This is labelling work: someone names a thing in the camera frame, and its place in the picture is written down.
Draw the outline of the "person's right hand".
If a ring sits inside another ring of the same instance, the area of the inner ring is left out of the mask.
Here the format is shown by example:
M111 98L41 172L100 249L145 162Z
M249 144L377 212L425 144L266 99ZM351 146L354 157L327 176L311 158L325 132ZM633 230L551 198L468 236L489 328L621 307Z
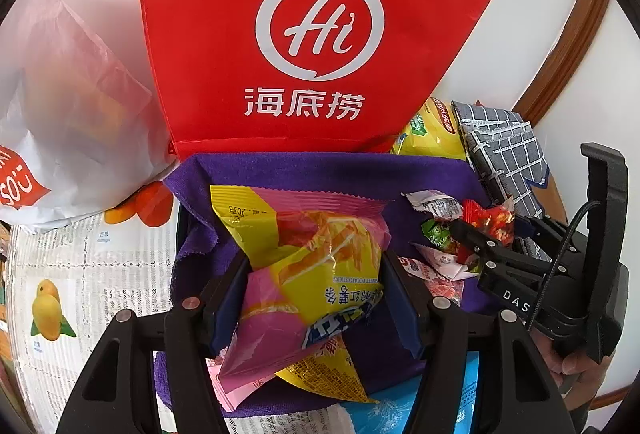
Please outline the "person's right hand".
M612 357L604 357L597 364L581 350L562 358L552 348L552 341L547 336L537 329L533 329L530 334L556 385L562 386L569 376L577 376L572 388L564 395L566 408L573 411L591 402L605 380Z

